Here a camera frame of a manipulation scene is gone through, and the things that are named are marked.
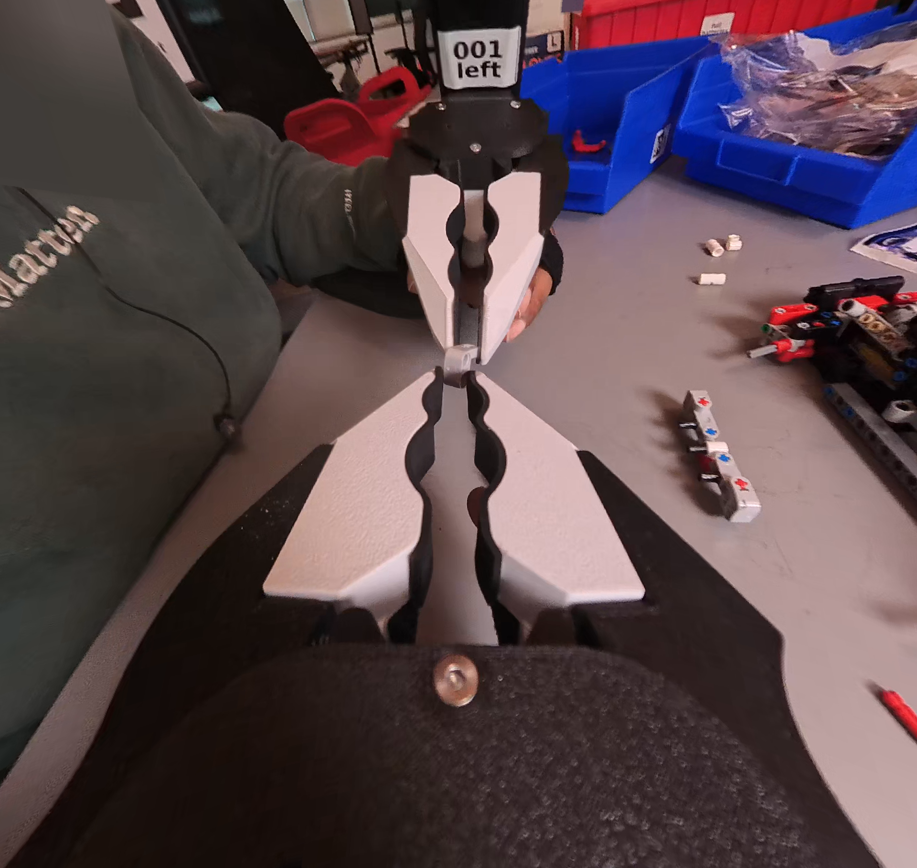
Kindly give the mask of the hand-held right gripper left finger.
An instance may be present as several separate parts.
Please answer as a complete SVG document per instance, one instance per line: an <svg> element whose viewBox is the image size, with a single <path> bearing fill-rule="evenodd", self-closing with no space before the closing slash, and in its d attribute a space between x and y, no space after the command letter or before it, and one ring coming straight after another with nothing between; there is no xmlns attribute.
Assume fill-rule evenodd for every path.
<svg viewBox="0 0 917 868"><path fill-rule="evenodd" d="M364 610L392 643L416 641L433 569L422 481L438 421L434 369L334 441L263 583L267 597Z"/></svg>

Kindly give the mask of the red lego pin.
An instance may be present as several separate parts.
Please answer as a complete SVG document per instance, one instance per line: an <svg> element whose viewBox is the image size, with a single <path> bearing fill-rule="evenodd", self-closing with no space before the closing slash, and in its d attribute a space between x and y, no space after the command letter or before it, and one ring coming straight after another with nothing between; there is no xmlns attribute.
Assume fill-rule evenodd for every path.
<svg viewBox="0 0 917 868"><path fill-rule="evenodd" d="M884 687L876 687L874 696L905 732L916 741L917 723L916 712L905 699L897 692Z"/></svg>

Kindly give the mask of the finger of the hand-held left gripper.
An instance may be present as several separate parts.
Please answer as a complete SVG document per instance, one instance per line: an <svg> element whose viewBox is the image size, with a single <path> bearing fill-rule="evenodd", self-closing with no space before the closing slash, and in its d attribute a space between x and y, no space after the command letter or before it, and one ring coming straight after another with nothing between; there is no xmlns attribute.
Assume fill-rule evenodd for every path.
<svg viewBox="0 0 917 868"><path fill-rule="evenodd" d="M444 351L455 345L455 289L450 266L462 234L462 192L438 174L410 178L403 246L431 333Z"/></svg>
<svg viewBox="0 0 917 868"><path fill-rule="evenodd" d="M491 183L486 205L495 217L487 256L490 277L480 307L479 362L487 364L516 317L541 257L541 174L511 172Z"/></svg>

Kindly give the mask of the green hoodie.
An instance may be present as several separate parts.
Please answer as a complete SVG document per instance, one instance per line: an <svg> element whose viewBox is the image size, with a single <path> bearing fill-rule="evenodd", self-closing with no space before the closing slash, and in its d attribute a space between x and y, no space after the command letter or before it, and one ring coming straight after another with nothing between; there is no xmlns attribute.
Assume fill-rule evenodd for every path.
<svg viewBox="0 0 917 868"><path fill-rule="evenodd" d="M153 117L151 200L2 189L2 778L263 388L277 310L201 190L210 108L120 14L116 36Z"/></svg>

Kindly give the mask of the red plastic container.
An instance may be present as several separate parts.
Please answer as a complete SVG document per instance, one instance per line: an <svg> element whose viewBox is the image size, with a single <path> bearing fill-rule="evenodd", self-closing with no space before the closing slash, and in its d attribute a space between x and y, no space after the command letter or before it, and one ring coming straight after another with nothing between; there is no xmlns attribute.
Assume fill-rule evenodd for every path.
<svg viewBox="0 0 917 868"><path fill-rule="evenodd" d="M372 156L391 155L431 90L409 69L396 66L362 84L353 102L329 97L289 112L283 132L328 161L356 166Z"/></svg>

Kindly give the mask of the blue bin with bags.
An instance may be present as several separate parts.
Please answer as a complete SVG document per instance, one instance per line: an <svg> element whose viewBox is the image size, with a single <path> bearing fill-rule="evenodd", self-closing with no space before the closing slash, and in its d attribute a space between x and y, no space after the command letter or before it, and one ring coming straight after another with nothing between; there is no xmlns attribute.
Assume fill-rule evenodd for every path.
<svg viewBox="0 0 917 868"><path fill-rule="evenodd" d="M802 33L841 44L909 21L915 21L914 4L902 13L886 8ZM673 151L685 159L690 178L845 229L915 207L915 129L879 160L730 130L719 106L738 101L741 91L720 55L719 40L728 35L743 34L715 37L719 49L697 66L675 130Z"/></svg>

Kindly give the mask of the person's left forearm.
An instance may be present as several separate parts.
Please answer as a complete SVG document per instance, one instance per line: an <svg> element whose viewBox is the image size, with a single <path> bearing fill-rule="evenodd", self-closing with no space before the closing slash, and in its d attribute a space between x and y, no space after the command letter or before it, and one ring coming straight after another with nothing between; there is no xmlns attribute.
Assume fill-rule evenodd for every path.
<svg viewBox="0 0 917 868"><path fill-rule="evenodd" d="M304 287L353 269L393 274L401 238L384 192L386 161L333 163L241 114L208 114L205 198L268 282Z"/></svg>

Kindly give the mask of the red plastic tote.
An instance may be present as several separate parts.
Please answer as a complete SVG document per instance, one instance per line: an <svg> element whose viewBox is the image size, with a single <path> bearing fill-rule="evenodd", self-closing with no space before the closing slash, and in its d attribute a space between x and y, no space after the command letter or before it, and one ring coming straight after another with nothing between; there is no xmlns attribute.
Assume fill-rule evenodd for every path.
<svg viewBox="0 0 917 868"><path fill-rule="evenodd" d="M584 0L573 51L719 33L802 31L872 11L879 0Z"/></svg>

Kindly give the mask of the grey lego connector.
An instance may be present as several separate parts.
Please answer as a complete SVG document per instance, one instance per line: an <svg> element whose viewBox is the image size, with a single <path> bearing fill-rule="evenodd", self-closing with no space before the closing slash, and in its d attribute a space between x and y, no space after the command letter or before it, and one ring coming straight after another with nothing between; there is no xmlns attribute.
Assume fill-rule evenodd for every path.
<svg viewBox="0 0 917 868"><path fill-rule="evenodd" d="M456 344L445 350L442 369L445 386L457 389L467 385L479 364L480 349L475 343Z"/></svg>

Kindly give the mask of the partly built lego car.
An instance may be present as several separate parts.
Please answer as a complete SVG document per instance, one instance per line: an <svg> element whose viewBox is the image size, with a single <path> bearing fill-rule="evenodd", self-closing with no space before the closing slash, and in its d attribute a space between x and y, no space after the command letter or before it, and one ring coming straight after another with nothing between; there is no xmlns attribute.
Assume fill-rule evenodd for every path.
<svg viewBox="0 0 917 868"><path fill-rule="evenodd" d="M811 363L826 403L915 498L916 294L903 286L892 276L812 287L770 311L746 356Z"/></svg>

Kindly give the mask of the grey lego assembly with pins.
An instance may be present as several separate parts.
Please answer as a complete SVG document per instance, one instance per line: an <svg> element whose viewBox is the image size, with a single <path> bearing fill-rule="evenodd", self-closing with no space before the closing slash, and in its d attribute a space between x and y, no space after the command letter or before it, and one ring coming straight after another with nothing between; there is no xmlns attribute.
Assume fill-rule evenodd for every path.
<svg viewBox="0 0 917 868"><path fill-rule="evenodd" d="M687 452L697 460L699 480L718 492L722 516L732 523L753 521L761 511L761 502L723 436L707 391L687 391L679 428Z"/></svg>

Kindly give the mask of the black panel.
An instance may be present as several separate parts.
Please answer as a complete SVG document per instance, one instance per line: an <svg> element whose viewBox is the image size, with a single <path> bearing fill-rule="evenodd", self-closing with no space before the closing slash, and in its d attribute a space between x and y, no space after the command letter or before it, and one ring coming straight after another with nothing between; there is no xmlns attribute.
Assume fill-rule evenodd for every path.
<svg viewBox="0 0 917 868"><path fill-rule="evenodd" d="M284 0L169 0L200 82L223 110L284 138L286 116L341 92Z"/></svg>

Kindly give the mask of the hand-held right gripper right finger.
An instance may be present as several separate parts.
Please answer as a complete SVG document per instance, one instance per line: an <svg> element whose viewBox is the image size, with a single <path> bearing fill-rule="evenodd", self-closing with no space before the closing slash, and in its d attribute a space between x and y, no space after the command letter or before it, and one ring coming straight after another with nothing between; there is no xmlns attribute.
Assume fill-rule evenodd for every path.
<svg viewBox="0 0 917 868"><path fill-rule="evenodd" d="M577 447L482 373L471 375L480 499L475 572L499 644L546 611L639 602L646 588Z"/></svg>

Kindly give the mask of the blue plastic bin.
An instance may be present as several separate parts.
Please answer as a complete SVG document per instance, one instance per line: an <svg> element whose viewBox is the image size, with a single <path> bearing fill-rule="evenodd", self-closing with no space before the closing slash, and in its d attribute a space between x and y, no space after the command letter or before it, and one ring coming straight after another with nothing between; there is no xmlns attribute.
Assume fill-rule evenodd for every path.
<svg viewBox="0 0 917 868"><path fill-rule="evenodd" d="M521 94L549 117L569 164L564 209L606 214L665 162L698 64L717 50L707 37L570 52L527 68ZM571 136L607 140L576 156Z"/></svg>

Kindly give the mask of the lego instruction booklet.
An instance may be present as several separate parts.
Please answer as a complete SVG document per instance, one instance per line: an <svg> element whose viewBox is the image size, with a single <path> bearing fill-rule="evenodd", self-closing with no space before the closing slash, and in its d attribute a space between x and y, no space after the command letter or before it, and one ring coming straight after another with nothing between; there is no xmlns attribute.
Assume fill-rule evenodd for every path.
<svg viewBox="0 0 917 868"><path fill-rule="evenodd" d="M916 225L869 234L850 252L915 275Z"/></svg>

